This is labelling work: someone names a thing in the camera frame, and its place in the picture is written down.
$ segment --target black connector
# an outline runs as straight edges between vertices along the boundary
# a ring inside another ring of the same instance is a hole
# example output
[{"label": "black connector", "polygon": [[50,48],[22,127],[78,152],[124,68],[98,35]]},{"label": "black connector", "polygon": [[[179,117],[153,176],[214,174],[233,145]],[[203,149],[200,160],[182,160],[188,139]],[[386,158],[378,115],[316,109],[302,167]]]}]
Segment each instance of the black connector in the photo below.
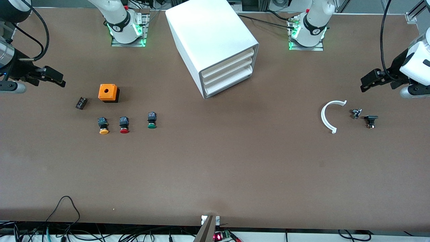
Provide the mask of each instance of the black connector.
[{"label": "black connector", "polygon": [[375,128],[375,119],[377,119],[378,116],[376,115],[367,115],[364,117],[365,120],[367,120],[367,127],[369,129]]},{"label": "black connector", "polygon": [[82,110],[85,107],[87,102],[88,102],[88,98],[81,97],[78,103],[76,104],[76,108],[79,110]]},{"label": "black connector", "polygon": [[170,230],[169,230],[169,242],[173,242],[172,233]]}]

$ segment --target white curved plastic part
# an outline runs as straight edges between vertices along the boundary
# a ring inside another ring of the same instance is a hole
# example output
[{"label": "white curved plastic part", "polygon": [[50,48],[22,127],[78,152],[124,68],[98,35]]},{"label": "white curved plastic part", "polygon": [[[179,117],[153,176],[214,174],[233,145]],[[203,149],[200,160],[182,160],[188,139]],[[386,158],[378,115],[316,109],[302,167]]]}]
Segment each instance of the white curved plastic part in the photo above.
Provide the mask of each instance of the white curved plastic part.
[{"label": "white curved plastic part", "polygon": [[335,100],[335,101],[331,101],[331,102],[328,102],[323,108],[322,108],[322,110],[321,110],[321,119],[322,119],[322,122],[324,123],[324,125],[327,127],[327,128],[329,128],[329,129],[331,129],[332,130],[332,133],[336,133],[336,130],[337,130],[337,128],[336,127],[334,127],[333,125],[331,125],[328,121],[327,121],[327,118],[326,118],[326,108],[327,108],[327,106],[328,105],[330,105],[330,104],[337,104],[337,105],[340,105],[340,106],[345,106],[345,104],[347,103],[347,101],[345,100],[345,102],[342,102],[342,101],[337,101],[337,100]]}]

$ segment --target metal mounting plate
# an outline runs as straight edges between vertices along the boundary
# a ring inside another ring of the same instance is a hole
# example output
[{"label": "metal mounting plate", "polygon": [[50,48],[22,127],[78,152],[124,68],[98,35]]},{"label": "metal mounting plate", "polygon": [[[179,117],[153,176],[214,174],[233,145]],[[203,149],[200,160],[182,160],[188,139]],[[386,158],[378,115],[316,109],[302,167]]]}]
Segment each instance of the metal mounting plate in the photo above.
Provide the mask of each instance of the metal mounting plate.
[{"label": "metal mounting plate", "polygon": [[[293,26],[290,22],[287,21],[287,26]],[[320,40],[319,43],[312,47],[306,47],[299,44],[295,39],[291,37],[292,30],[288,29],[288,47],[289,50],[310,50],[310,51],[323,51],[323,41]]]},{"label": "metal mounting plate", "polygon": [[116,41],[114,39],[114,37],[111,35],[112,37],[112,41],[111,41],[111,46],[113,47],[145,47],[146,46],[146,38],[148,36],[148,23],[149,23],[149,19],[150,19],[150,14],[142,14],[142,32],[143,34],[138,37],[135,41],[131,42],[131,43],[119,43],[118,41]]},{"label": "metal mounting plate", "polygon": [[[205,223],[206,218],[208,218],[207,215],[202,215],[202,225]],[[219,222],[220,222],[219,216],[215,216],[215,219],[216,219],[216,226],[219,226]]]}]

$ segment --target black base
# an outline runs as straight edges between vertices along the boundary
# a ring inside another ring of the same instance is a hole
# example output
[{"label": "black base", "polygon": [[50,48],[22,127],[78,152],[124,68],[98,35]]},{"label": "black base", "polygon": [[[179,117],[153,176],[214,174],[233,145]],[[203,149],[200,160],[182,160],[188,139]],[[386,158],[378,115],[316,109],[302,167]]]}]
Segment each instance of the black base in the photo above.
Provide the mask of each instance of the black base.
[{"label": "black base", "polygon": [[117,103],[117,102],[119,102],[119,100],[120,100],[120,89],[118,88],[117,89],[117,96],[115,97],[114,101],[103,101],[103,102],[105,102],[105,103]]}]

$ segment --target green cable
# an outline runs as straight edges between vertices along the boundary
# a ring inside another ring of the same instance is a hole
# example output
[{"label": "green cable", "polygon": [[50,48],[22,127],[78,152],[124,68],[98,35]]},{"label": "green cable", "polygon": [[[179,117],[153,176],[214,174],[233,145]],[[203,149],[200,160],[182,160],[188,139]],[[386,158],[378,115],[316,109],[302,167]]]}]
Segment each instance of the green cable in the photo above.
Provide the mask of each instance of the green cable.
[{"label": "green cable", "polygon": [[46,227],[46,236],[48,236],[48,242],[51,242],[51,236],[49,236],[49,227]]}]

